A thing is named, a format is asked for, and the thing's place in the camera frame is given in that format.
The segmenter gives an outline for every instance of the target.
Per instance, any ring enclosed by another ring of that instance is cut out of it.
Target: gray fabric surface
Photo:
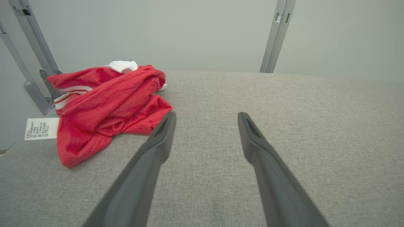
[[[266,224],[237,113],[247,112],[327,221],[404,225],[404,84],[301,75],[167,71],[177,112],[149,226]],[[73,169],[56,140],[0,158],[4,225],[82,224],[146,136],[119,135]]]

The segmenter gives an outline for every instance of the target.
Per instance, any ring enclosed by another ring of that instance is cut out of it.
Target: red garment
[[[127,74],[96,67],[49,76],[48,81],[67,92],[55,100],[55,106],[60,116],[57,149],[68,168],[106,148],[114,135],[151,134],[173,109],[154,94],[166,77],[151,65]]]

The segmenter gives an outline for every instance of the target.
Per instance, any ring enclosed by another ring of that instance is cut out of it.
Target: care label
[[[24,140],[55,139],[59,118],[28,118]]]

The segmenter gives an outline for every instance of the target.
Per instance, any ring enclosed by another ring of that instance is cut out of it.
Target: white wall
[[[24,140],[27,118],[43,117],[24,89],[26,82],[16,62],[0,39],[0,150]]]
[[[39,75],[39,70],[42,69],[41,65],[29,45],[8,0],[0,1],[0,21],[6,28],[7,34],[13,41],[15,48],[18,50],[21,59],[26,65],[39,90],[45,97],[50,97],[51,95]]]
[[[115,60],[259,72],[276,0],[37,0],[31,6],[63,72]]]
[[[296,0],[275,73],[404,81],[404,0]]]

